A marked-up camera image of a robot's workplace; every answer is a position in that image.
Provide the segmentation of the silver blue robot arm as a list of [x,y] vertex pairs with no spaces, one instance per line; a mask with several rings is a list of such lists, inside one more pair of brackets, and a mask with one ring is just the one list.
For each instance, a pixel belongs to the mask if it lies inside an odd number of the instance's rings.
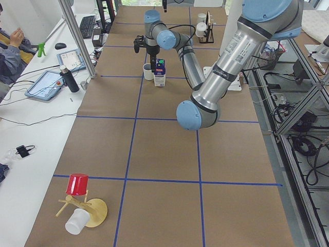
[[147,53],[155,58],[161,48],[176,49],[193,90],[190,99],[181,102],[176,110],[177,121],[186,130],[207,128],[217,122],[218,101],[260,44],[291,39],[301,32],[303,1],[242,1],[241,7],[237,30],[207,76],[203,74],[190,38],[171,31],[160,20],[157,10],[144,13],[142,44]]

